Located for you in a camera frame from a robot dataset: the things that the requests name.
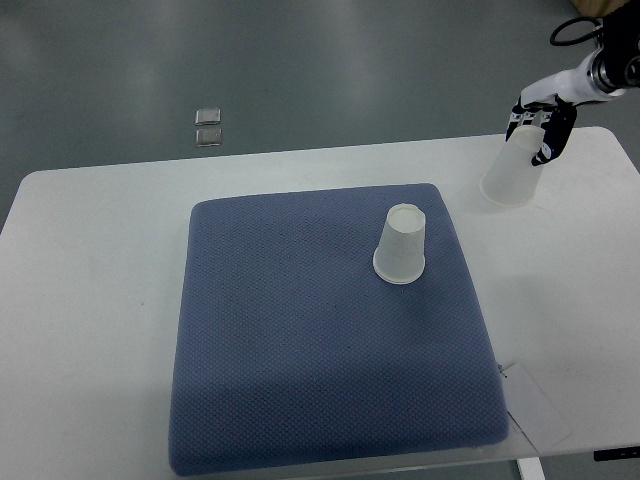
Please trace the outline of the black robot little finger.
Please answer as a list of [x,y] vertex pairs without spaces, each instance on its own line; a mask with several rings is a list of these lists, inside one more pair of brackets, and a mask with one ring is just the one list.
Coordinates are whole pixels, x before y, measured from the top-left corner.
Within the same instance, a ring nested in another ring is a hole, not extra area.
[[521,99],[518,99],[516,104],[512,107],[508,120],[508,125],[505,133],[505,140],[508,141],[515,129],[520,125],[523,117],[523,107],[521,105]]

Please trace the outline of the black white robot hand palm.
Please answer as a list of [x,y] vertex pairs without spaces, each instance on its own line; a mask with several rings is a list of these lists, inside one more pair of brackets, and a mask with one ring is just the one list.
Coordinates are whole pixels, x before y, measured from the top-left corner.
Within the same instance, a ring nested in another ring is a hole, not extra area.
[[574,69],[563,70],[527,86],[520,93],[520,105],[554,105],[556,98],[573,105],[601,101],[603,92],[591,75],[594,59],[595,55],[589,55]]

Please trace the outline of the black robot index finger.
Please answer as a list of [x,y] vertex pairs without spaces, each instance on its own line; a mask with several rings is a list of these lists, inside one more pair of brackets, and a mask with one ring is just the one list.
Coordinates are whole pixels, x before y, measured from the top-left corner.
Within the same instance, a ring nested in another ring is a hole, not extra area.
[[554,104],[536,104],[535,113],[537,118],[537,124],[540,128],[546,128],[549,123],[553,112],[555,111]]

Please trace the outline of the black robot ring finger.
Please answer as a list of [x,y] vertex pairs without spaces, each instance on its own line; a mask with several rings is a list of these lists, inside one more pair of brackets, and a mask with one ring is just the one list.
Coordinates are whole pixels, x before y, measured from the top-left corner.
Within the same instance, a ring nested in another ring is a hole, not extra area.
[[522,124],[522,114],[524,112],[526,108],[523,107],[521,105],[520,102],[517,102],[512,110],[511,110],[511,114],[510,114],[510,129],[514,130],[515,128],[517,128],[519,125]]

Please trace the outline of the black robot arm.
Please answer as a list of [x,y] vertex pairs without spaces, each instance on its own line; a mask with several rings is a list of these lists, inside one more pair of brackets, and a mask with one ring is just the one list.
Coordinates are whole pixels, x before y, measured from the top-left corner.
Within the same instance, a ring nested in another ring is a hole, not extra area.
[[639,3],[629,1],[605,16],[579,16],[560,24],[549,43],[568,47],[593,40],[596,48],[575,68],[525,87],[509,118],[506,136],[540,119],[541,146],[531,164],[545,165],[564,151],[577,109],[602,104],[639,86]]

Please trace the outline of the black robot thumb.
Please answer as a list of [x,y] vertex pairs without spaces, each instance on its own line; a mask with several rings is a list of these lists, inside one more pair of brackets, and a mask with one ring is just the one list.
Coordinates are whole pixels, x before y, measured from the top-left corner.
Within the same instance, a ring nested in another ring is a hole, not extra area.
[[577,118],[577,107],[555,97],[555,111],[544,130],[541,147],[532,157],[533,166],[545,165],[557,159],[567,145]]

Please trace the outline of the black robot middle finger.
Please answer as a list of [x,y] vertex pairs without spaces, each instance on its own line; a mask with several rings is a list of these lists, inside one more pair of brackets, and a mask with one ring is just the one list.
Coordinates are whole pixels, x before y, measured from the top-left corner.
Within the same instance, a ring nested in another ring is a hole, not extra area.
[[532,125],[539,111],[540,109],[538,107],[526,108],[522,114],[522,124]]

